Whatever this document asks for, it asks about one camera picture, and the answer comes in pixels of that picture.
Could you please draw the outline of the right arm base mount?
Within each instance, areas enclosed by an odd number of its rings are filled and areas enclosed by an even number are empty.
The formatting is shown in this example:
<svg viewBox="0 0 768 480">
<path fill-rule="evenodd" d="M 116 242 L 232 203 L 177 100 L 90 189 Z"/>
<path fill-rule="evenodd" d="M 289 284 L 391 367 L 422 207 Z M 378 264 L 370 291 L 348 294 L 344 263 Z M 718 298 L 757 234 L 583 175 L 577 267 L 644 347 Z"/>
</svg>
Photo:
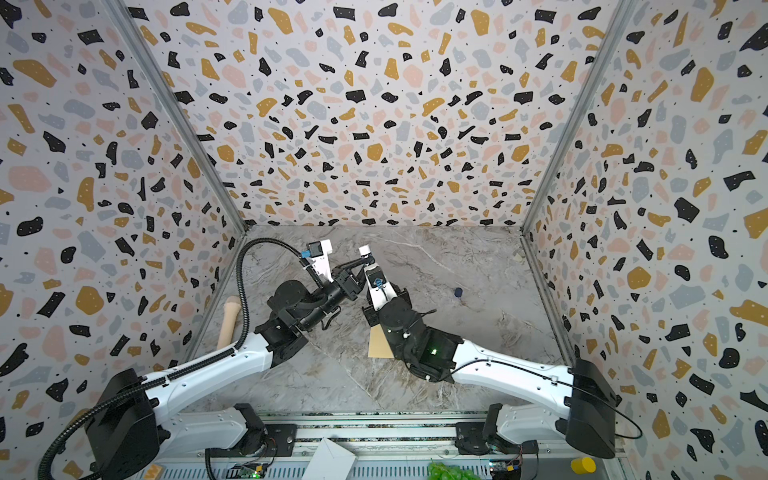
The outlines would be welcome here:
<svg viewBox="0 0 768 480">
<path fill-rule="evenodd" d="M 499 453 L 517 456 L 539 452 L 536 440 L 524 441 L 521 444 L 512 443 L 492 432 L 491 427 L 483 422 L 458 422 L 455 424 L 455 433 L 454 446 L 462 455 L 482 456 Z"/>
</svg>

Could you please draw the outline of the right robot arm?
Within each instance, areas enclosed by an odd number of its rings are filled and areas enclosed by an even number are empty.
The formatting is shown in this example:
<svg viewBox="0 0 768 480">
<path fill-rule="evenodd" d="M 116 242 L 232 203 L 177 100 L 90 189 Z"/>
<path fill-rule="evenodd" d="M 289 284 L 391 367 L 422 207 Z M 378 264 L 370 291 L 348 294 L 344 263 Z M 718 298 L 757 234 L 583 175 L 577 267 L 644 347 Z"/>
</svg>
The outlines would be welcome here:
<svg viewBox="0 0 768 480">
<path fill-rule="evenodd" d="M 589 456 L 616 456 L 617 396 L 592 362 L 548 365 L 510 357 L 427 325 L 405 290 L 396 295 L 375 289 L 367 297 L 366 320 L 382 327 L 393 357 L 412 375 L 481 386 L 535 404 L 550 414 L 542 430 Z"/>
</svg>

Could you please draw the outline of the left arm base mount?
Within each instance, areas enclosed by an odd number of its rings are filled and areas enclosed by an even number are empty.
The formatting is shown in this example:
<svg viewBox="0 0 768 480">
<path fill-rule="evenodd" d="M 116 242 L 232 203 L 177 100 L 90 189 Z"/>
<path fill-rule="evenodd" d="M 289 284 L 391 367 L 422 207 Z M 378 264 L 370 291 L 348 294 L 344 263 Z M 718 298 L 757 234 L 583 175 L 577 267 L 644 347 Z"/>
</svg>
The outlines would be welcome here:
<svg viewBox="0 0 768 480">
<path fill-rule="evenodd" d="M 212 458 L 291 457 L 297 431 L 296 424 L 267 424 L 261 429 L 249 428 L 233 447 L 212 448 L 209 453 Z"/>
</svg>

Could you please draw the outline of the blue white glue stick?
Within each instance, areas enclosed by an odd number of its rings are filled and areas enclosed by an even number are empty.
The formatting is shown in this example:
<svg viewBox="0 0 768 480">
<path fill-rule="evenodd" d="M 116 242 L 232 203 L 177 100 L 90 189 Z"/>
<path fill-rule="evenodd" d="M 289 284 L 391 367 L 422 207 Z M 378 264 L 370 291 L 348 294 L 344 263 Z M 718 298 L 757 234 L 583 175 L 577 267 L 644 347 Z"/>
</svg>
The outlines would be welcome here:
<svg viewBox="0 0 768 480">
<path fill-rule="evenodd" d="M 367 264 L 370 265 L 375 262 L 375 258 L 372 254 L 371 248 L 369 245 L 363 245 L 359 248 L 359 254 L 361 259 Z"/>
</svg>

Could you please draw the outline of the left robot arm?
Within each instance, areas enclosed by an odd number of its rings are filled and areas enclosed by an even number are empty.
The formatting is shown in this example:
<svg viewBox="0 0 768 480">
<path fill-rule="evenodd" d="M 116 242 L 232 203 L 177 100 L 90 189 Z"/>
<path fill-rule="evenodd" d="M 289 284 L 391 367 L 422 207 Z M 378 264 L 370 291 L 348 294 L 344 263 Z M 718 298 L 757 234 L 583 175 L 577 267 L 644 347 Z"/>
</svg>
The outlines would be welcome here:
<svg viewBox="0 0 768 480">
<path fill-rule="evenodd" d="M 301 260 L 317 288 L 283 282 L 268 298 L 267 321 L 246 327 L 235 342 L 195 361 L 140 376 L 114 375 L 83 426 L 99 479 L 125 479 L 156 458 L 207 448 L 248 455 L 265 447 L 266 428 L 253 408 L 238 404 L 222 412 L 183 419 L 180 412 L 237 381 L 268 371 L 296 355 L 315 326 L 328 327 L 346 301 L 367 297 L 367 312 L 398 294 L 368 250 L 360 259 L 330 268 L 326 255 Z"/>
</svg>

